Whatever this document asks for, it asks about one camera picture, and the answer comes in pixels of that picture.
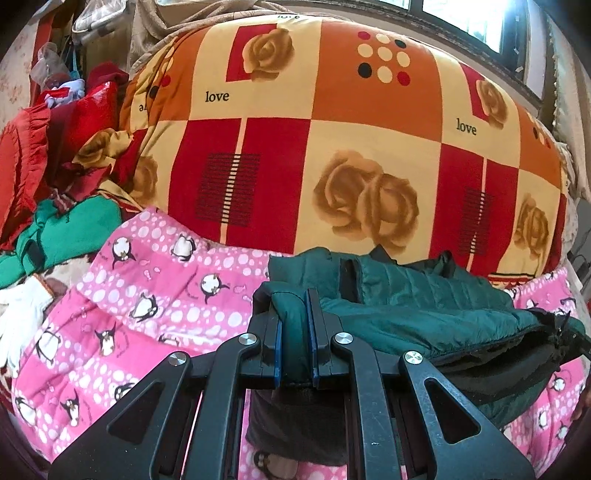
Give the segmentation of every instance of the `green cloth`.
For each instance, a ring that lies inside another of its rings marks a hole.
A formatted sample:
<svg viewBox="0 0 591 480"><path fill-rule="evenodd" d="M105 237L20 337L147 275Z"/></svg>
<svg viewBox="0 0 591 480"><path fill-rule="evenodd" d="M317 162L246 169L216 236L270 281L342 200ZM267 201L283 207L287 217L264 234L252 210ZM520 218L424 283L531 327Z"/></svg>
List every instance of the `green cloth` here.
<svg viewBox="0 0 591 480"><path fill-rule="evenodd" d="M355 262L360 303L341 297L342 260ZM458 266L442 277L444 270L450 271L442 264L446 261L442 256L425 262L419 271L369 255L338 254L324 248L292 258L271 257L271 281L263 283L262 295L257 297L269 299L283 322L282 384L310 381L304 300L308 288L319 292L324 312L338 315L345 331L374 349L394 355L415 350L436 364L477 349L498 355L502 351L496 353L491 343L514 341L541 327L536 315L514 308L510 296L484 278ZM570 319L569 326L584 332L576 319ZM548 380L535 380L523 392L479 408L495 425L503 426L535 401Z"/></svg>
<svg viewBox="0 0 591 480"><path fill-rule="evenodd" d="M80 202L61 217L57 213L52 200L39 203L33 223L19 235L15 251L0 255L0 288L100 250L122 223L118 205L101 196Z"/></svg>

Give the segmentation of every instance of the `black circle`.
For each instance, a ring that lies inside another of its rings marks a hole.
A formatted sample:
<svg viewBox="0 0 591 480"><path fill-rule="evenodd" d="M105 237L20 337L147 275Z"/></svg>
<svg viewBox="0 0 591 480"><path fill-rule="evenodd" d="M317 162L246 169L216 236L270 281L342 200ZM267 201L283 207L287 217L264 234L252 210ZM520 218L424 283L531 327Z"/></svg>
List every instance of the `black circle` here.
<svg viewBox="0 0 591 480"><path fill-rule="evenodd" d="M365 62L359 64L359 67L357 68L357 73L359 73L360 77L368 79L369 77L371 77L372 74L371 65Z"/></svg>

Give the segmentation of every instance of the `silver screw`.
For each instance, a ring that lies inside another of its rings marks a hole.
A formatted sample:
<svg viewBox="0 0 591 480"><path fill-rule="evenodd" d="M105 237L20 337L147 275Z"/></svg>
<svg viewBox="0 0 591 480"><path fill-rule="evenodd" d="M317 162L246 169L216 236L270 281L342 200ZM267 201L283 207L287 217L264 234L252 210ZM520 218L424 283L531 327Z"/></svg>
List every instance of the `silver screw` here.
<svg viewBox="0 0 591 480"><path fill-rule="evenodd" d="M238 341L243 345L252 345L256 343L256 335L254 333L243 333L238 337Z"/></svg>
<svg viewBox="0 0 591 480"><path fill-rule="evenodd" d="M179 367L187 361L187 354L182 352L174 352L168 356L168 363L173 367Z"/></svg>
<svg viewBox="0 0 591 480"><path fill-rule="evenodd" d="M423 356L420 353L411 350L404 354L404 359L411 365L418 365L423 361Z"/></svg>
<svg viewBox="0 0 591 480"><path fill-rule="evenodd" d="M347 332L340 332L335 335L335 341L341 345L348 345L353 341L353 335Z"/></svg>

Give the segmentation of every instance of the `window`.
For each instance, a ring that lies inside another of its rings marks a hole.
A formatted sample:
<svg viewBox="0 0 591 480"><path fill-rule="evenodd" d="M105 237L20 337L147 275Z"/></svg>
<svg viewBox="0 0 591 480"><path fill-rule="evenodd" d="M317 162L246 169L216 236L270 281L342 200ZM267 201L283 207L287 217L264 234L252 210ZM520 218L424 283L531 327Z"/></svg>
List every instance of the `window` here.
<svg viewBox="0 0 591 480"><path fill-rule="evenodd" d="M380 0L406 10L473 49L484 50L518 79L527 42L527 0Z"/></svg>

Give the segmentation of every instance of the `pink blanket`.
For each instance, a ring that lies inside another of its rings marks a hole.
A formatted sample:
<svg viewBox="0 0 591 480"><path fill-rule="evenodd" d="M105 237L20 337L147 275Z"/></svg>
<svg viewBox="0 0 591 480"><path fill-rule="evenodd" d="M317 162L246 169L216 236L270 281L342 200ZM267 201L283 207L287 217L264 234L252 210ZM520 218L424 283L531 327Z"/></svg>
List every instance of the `pink blanket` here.
<svg viewBox="0 0 591 480"><path fill-rule="evenodd" d="M53 460L169 353L215 350L246 331L269 255L223 247L148 209L109 238L83 280L50 313L21 361L12 399L31 443ZM559 270L508 291L517 307L575 314ZM579 360L554 376L505 429L542 473L558 454L584 383ZM243 433L248 427L248 398ZM241 480L261 473L242 439ZM346 467L302 464L299 480L341 480Z"/></svg>

